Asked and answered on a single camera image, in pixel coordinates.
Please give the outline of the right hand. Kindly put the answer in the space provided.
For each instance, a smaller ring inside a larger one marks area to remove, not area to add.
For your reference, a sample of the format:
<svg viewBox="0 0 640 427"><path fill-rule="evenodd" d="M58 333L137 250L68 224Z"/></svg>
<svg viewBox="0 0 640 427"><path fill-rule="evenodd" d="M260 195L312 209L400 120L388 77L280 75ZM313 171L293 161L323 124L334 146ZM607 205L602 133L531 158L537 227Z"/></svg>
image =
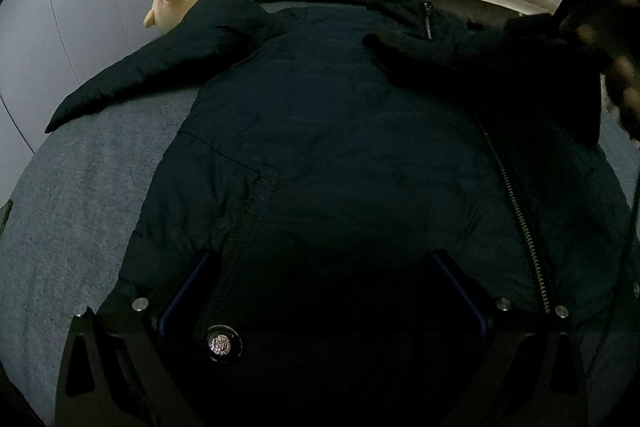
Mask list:
<svg viewBox="0 0 640 427"><path fill-rule="evenodd" d="M639 0L594 0L576 28L605 77L605 91L620 125L639 139Z"/></svg>

